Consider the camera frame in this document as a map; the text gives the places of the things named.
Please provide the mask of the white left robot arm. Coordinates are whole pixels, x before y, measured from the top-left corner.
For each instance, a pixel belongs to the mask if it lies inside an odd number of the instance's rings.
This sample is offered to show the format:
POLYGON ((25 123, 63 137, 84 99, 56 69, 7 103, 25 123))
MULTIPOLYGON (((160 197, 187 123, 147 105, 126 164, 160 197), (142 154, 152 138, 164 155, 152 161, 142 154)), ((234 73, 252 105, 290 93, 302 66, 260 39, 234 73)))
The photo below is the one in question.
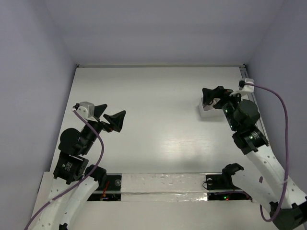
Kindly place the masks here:
POLYGON ((33 215, 36 223, 33 230, 71 230, 82 207, 96 189, 106 185, 106 170, 98 164, 89 165, 84 156, 95 140, 102 142, 101 131, 111 132, 110 122, 100 120, 107 104, 95 106, 80 102, 73 107, 73 113, 84 122, 81 131, 65 129, 60 138, 58 162, 47 202, 33 215))

